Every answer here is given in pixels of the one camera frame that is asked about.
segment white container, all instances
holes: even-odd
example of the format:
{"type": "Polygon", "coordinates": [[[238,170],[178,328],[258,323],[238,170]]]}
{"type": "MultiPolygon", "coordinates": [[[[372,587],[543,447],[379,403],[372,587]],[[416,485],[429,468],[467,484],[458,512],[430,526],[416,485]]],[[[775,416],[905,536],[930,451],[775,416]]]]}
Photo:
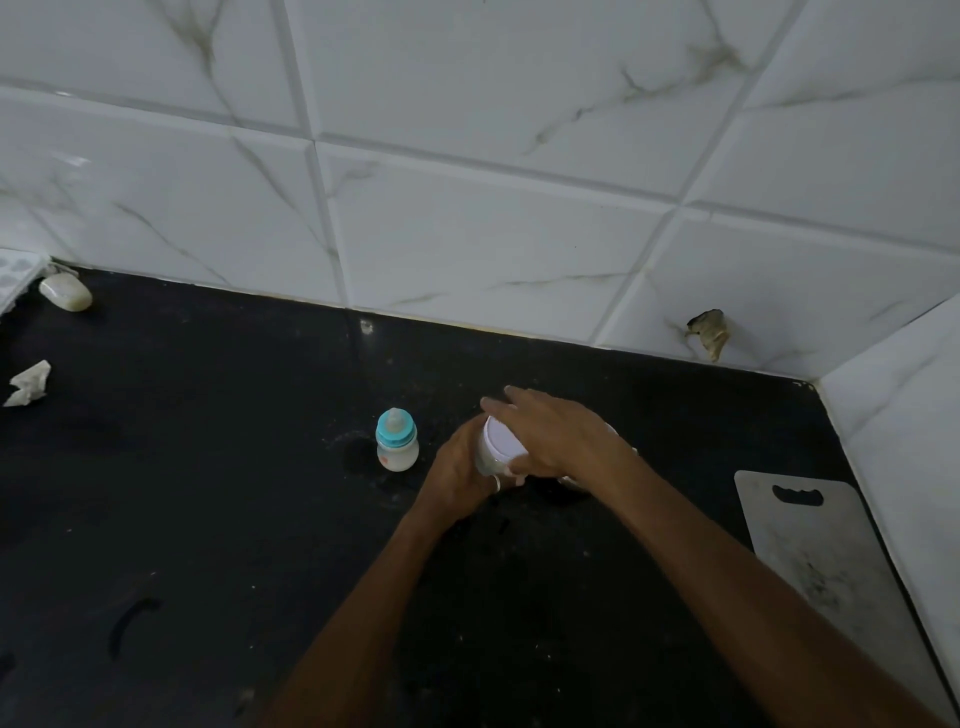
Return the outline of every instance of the white container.
{"type": "Polygon", "coordinates": [[[510,461],[527,454],[520,441],[510,429],[494,417],[488,417],[477,442],[474,459],[481,475],[510,474],[510,461]]]}
{"type": "Polygon", "coordinates": [[[405,409],[392,407],[376,423],[376,456],[388,471],[400,473],[413,467],[420,455],[417,426],[405,409]]]}

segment white cutting board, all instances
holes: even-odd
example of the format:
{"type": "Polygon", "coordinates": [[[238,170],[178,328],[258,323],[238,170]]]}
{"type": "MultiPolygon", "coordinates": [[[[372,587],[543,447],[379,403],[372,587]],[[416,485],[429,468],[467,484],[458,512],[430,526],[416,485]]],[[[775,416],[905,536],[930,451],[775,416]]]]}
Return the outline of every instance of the white cutting board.
{"type": "Polygon", "coordinates": [[[751,471],[733,480],[760,561],[937,716],[960,724],[853,487],[751,471]]]}

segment white lid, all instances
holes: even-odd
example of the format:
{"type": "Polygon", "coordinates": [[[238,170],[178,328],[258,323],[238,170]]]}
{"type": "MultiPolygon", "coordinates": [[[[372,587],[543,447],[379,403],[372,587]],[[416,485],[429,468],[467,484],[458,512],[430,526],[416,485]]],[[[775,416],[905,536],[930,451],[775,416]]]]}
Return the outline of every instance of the white lid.
{"type": "Polygon", "coordinates": [[[491,455],[501,463],[509,463],[515,457],[527,454],[527,448],[514,433],[493,417],[488,417],[483,425],[483,440],[491,455]]]}

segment white tile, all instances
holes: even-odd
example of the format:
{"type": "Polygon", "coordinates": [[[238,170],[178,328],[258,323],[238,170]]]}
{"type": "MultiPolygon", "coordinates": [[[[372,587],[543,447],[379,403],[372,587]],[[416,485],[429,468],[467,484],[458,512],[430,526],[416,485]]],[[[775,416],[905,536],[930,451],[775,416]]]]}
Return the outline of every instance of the white tile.
{"type": "Polygon", "coordinates": [[[816,0],[694,197],[960,247],[960,4],[816,0]]]}
{"type": "Polygon", "coordinates": [[[707,360],[686,322],[720,308],[721,362],[803,377],[960,291],[960,255],[689,212],[661,240],[601,345],[707,360]]]}
{"type": "Polygon", "coordinates": [[[132,106],[297,126],[267,0],[4,0],[0,74],[132,106]]]}
{"type": "Polygon", "coordinates": [[[325,132],[675,193],[787,5],[325,0],[302,29],[325,132]]]}
{"type": "Polygon", "coordinates": [[[664,206],[321,145],[354,305],[584,341],[664,206]]]}
{"type": "Polygon", "coordinates": [[[0,168],[67,259],[339,302],[312,143],[0,91],[0,168]]]}
{"type": "Polygon", "coordinates": [[[69,257],[69,251],[45,230],[0,177],[0,248],[69,257]]]}
{"type": "Polygon", "coordinates": [[[960,297],[821,385],[884,540],[960,692],[960,297]]]}

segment grout line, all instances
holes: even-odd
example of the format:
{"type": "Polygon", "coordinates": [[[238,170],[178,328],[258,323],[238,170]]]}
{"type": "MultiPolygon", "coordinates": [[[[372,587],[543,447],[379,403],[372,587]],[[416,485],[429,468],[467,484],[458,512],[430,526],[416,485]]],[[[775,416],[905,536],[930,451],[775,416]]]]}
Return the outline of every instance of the grout line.
{"type": "Polygon", "coordinates": [[[313,70],[310,65],[310,58],[307,54],[306,35],[303,30],[303,17],[300,13],[300,0],[273,0],[276,3],[278,12],[282,15],[283,31],[280,37],[281,45],[286,48],[289,54],[291,66],[288,72],[294,76],[293,83],[296,85],[294,96],[298,109],[302,105],[304,121],[309,138],[316,139],[320,135],[320,100],[317,98],[317,87],[313,83],[313,70]]]}
{"type": "Polygon", "coordinates": [[[180,279],[173,278],[166,275],[160,275],[157,273],[145,273],[143,271],[134,271],[129,268],[115,268],[113,266],[101,265],[97,263],[96,265],[92,263],[70,263],[71,268],[79,268],[85,271],[103,271],[104,273],[116,273],[122,276],[137,276],[139,278],[145,278],[150,280],[162,280],[166,283],[176,283],[177,285],[196,285],[201,288],[211,288],[215,291],[225,291],[227,293],[239,293],[243,296],[263,296],[268,299],[279,299],[281,301],[294,301],[297,303],[309,303],[310,305],[321,305],[328,308],[338,308],[342,309],[344,306],[341,303],[335,301],[323,301],[321,299],[305,299],[300,296],[290,296],[285,293],[276,293],[274,291],[261,291],[256,288],[239,288],[234,285],[223,285],[222,283],[215,280],[191,280],[191,279],[180,279]]]}
{"type": "Polygon", "coordinates": [[[227,113],[187,109],[169,104],[161,104],[160,102],[155,101],[133,99],[128,96],[115,96],[108,93],[98,93],[96,91],[84,91],[77,88],[71,88],[69,86],[64,87],[59,85],[45,84],[42,82],[20,81],[18,79],[10,78],[9,76],[0,76],[0,90],[4,88],[28,91],[34,94],[42,94],[44,96],[56,96],[64,100],[73,99],[78,102],[100,104],[103,106],[114,107],[116,109],[131,109],[149,114],[160,114],[168,118],[198,121],[204,124],[215,124],[221,127],[231,127],[235,129],[246,129],[253,132],[269,133],[286,138],[304,138],[297,132],[297,130],[293,130],[278,124],[248,122],[244,119],[231,118],[227,113]]]}
{"type": "MultiPolygon", "coordinates": [[[[684,183],[680,187],[680,192],[677,194],[677,199],[680,200],[681,206],[686,201],[690,194],[690,190],[693,189],[694,184],[699,179],[704,168],[707,166],[717,148],[720,146],[721,141],[727,135],[728,130],[733,124],[733,120],[743,108],[743,105],[746,103],[751,92],[753,92],[754,87],[759,82],[759,79],[769,65],[770,60],[777,53],[777,49],[780,48],[780,43],[793,27],[793,24],[796,22],[797,17],[800,15],[805,3],[806,0],[797,0],[787,10],[786,15],[780,22],[780,26],[771,36],[766,48],[764,48],[763,52],[760,54],[760,57],[756,62],[755,70],[744,82],[743,86],[740,87],[740,90],[737,92],[736,96],[733,97],[733,101],[731,102],[730,107],[727,109],[727,113],[724,115],[719,126],[716,128],[716,130],[714,130],[713,135],[710,137],[707,148],[697,158],[696,163],[693,165],[693,168],[690,170],[689,174],[684,180],[684,183]]],[[[660,221],[660,224],[650,235],[650,238],[647,241],[646,249],[640,254],[640,259],[637,261],[634,268],[631,269],[631,274],[626,280],[623,281],[619,290],[613,295],[610,305],[604,312],[604,315],[600,317],[600,321],[597,324],[593,335],[590,336],[590,343],[592,346],[598,346],[598,343],[610,333],[610,330],[615,325],[616,320],[623,313],[628,291],[631,291],[632,289],[636,290],[635,283],[639,281],[639,278],[643,273],[643,269],[650,260],[654,249],[660,245],[660,240],[662,239],[663,234],[670,227],[670,223],[673,222],[674,219],[680,219],[680,216],[677,214],[677,209],[679,208],[675,208],[674,210],[667,212],[666,215],[664,215],[664,219],[660,221]]]]}
{"type": "Polygon", "coordinates": [[[586,341],[581,341],[579,339],[566,339],[557,336],[546,336],[540,333],[533,333],[531,331],[516,331],[506,328],[494,328],[494,327],[485,327],[479,324],[471,324],[466,321],[452,321],[447,319],[435,319],[428,316],[420,316],[415,313],[406,313],[400,311],[394,311],[389,308],[374,308],[371,306],[352,306],[350,310],[357,311],[359,313],[375,313],[379,316],[389,316],[395,319],[408,319],[410,321],[423,321],[426,324],[438,324],[440,326],[449,326],[456,328],[469,328],[474,331],[483,331],[485,333],[495,333],[498,336],[515,336],[521,339],[536,339],[538,341],[555,341],[559,344],[573,344],[578,347],[588,347],[589,344],[586,341]]]}
{"type": "Polygon", "coordinates": [[[294,113],[300,125],[301,136],[312,136],[310,131],[310,113],[307,109],[306,98],[303,94],[303,83],[300,69],[297,64],[297,52],[291,36],[291,23],[284,0],[269,0],[270,10],[274,16],[276,26],[276,40],[280,46],[280,55],[283,57],[283,71],[286,75],[287,88],[294,104],[294,113]]]}
{"type": "Polygon", "coordinates": [[[805,7],[806,0],[795,0],[790,8],[787,9],[783,20],[780,22],[778,28],[774,31],[774,34],[771,36],[766,48],[763,49],[763,52],[757,59],[753,72],[744,82],[743,86],[740,87],[740,90],[737,92],[736,96],[733,97],[733,101],[731,102],[730,107],[727,109],[727,113],[724,115],[719,126],[713,132],[713,136],[710,138],[707,148],[700,155],[700,158],[697,159],[696,164],[693,165],[693,169],[690,170],[690,174],[687,175],[686,180],[684,180],[684,184],[680,189],[680,193],[678,194],[682,205],[685,205],[689,202],[688,198],[693,186],[699,180],[701,173],[716,154],[717,148],[720,147],[724,137],[727,136],[727,132],[733,125],[733,121],[743,110],[743,107],[747,103],[747,99],[750,97],[750,94],[753,93],[754,88],[756,88],[756,85],[760,81],[760,78],[769,67],[770,61],[773,60],[774,56],[777,54],[777,51],[779,51],[780,45],[783,43],[783,39],[786,38],[787,34],[789,34],[790,30],[797,22],[797,18],[800,17],[800,13],[803,12],[805,7]]]}
{"type": "Polygon", "coordinates": [[[620,309],[622,304],[625,305],[627,293],[635,288],[635,281],[639,280],[643,268],[653,256],[654,250],[660,245],[660,241],[664,238],[666,232],[673,230],[673,221],[680,219],[677,214],[678,209],[678,207],[674,207],[664,214],[654,228],[654,231],[650,233],[650,237],[647,238],[643,249],[640,251],[639,257],[631,267],[626,278],[620,283],[620,287],[617,288],[616,293],[613,294],[610,303],[607,304],[606,310],[604,310],[603,315],[600,316],[596,327],[593,328],[593,333],[588,339],[592,347],[599,346],[600,342],[610,333],[610,329],[615,324],[619,314],[622,313],[620,309]]]}
{"type": "Polygon", "coordinates": [[[750,210],[744,207],[709,202],[690,203],[684,206],[684,211],[692,219],[709,220],[718,225],[740,230],[773,231],[793,237],[799,236],[804,238],[805,242],[833,245],[841,248],[863,248],[873,251],[897,249],[905,253],[922,253],[941,259],[960,260],[960,250],[956,248],[949,248],[924,240],[898,237],[885,232],[863,231],[842,225],[812,222],[776,212],[750,210]]]}
{"type": "Polygon", "coordinates": [[[381,158],[386,157],[390,161],[411,168],[438,172],[445,169],[447,173],[461,176],[465,179],[487,178],[492,180],[509,177],[512,180],[520,182],[534,182],[556,188],[587,193],[592,192],[597,195],[629,200],[634,203],[640,203],[641,205],[646,204],[647,208],[659,211],[663,211],[676,204],[676,199],[673,196],[659,192],[648,192],[617,184],[581,180],[550,172],[523,169],[499,162],[488,162],[435,152],[424,152],[423,150],[410,149],[408,147],[378,141],[369,141],[368,139],[358,139],[343,134],[322,133],[318,140],[323,145],[331,147],[332,152],[336,153],[339,151],[346,153],[346,156],[354,153],[360,158],[365,158],[370,154],[377,154],[381,155],[381,158]],[[472,177],[467,177],[469,173],[473,173],[472,177]]]}
{"type": "Polygon", "coordinates": [[[330,261],[330,266],[333,268],[333,277],[337,283],[337,296],[340,298],[340,303],[350,308],[352,296],[350,295],[347,271],[344,268],[347,260],[345,256],[346,251],[344,245],[342,245],[340,236],[334,234],[333,219],[330,215],[330,207],[326,198],[324,169],[320,161],[320,150],[317,149],[317,144],[311,142],[306,154],[306,165],[310,173],[310,183],[313,185],[314,201],[320,212],[320,225],[324,232],[325,250],[330,261]]]}

